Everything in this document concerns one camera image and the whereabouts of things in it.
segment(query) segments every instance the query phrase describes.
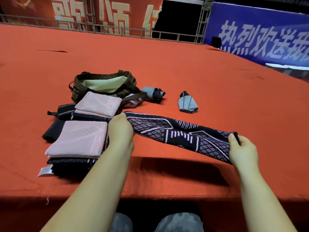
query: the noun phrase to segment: person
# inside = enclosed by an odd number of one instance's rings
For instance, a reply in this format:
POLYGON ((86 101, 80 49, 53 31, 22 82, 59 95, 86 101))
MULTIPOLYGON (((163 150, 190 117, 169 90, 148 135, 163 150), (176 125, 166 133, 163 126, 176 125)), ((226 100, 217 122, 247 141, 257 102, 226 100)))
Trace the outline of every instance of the person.
MULTIPOLYGON (((115 214, 134 149, 133 128, 126 115, 115 116, 108 125, 109 146, 75 192, 42 228, 41 232, 131 232, 132 222, 115 214)), ((258 167, 258 152, 249 139, 229 136, 230 161, 239 173, 241 199, 250 232, 295 232, 278 199, 258 167)), ((199 217, 178 213, 162 219, 156 232, 203 231, 199 217)))

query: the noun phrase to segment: person's left arm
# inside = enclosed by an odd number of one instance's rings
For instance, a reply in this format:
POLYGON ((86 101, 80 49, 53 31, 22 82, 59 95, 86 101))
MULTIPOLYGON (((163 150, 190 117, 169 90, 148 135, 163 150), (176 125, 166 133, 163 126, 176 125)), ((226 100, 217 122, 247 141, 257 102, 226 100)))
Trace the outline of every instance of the person's left arm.
POLYGON ((41 232, 109 231, 134 144, 133 128, 124 113, 110 121, 108 132, 106 151, 41 232))

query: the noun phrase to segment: red surface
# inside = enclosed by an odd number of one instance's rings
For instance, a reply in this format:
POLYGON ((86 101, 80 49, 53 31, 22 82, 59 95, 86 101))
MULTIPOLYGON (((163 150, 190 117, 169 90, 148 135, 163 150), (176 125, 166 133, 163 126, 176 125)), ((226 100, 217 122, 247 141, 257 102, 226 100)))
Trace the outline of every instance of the red surface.
MULTIPOLYGON (((206 45, 8 25, 0 32, 2 199, 71 195, 78 183, 37 177, 49 146, 41 135, 53 121, 46 111, 71 102, 68 84, 80 72, 118 69, 129 70, 139 88, 166 92, 160 105, 143 102, 132 111, 237 131, 256 144, 277 197, 309 199, 308 83, 206 45), (197 113, 179 111, 183 90, 197 113)), ((122 197, 240 197, 233 166, 140 136, 134 142, 122 197)))

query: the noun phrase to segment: pants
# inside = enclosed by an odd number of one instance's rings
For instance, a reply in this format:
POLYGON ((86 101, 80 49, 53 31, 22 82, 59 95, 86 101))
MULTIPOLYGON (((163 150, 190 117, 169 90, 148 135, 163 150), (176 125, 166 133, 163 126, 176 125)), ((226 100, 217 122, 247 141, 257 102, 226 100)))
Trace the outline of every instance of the pants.
MULTIPOLYGON (((133 232, 131 219, 122 213, 115 213, 110 232, 133 232)), ((198 215, 176 213, 163 218, 155 232, 204 232, 204 230, 198 215)))

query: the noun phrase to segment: hand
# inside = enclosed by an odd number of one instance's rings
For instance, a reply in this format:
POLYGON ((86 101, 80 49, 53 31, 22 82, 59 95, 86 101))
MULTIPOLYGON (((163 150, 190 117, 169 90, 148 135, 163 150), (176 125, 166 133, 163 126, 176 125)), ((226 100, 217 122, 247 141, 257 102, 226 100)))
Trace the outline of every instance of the hand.
POLYGON ((230 161, 235 166, 239 174, 251 174, 259 172, 259 157, 257 148, 248 138, 238 136, 241 146, 235 136, 229 135, 230 161))
POLYGON ((133 128, 125 113, 114 116, 108 124, 110 146, 124 147, 132 152, 134 149, 133 134, 133 128))

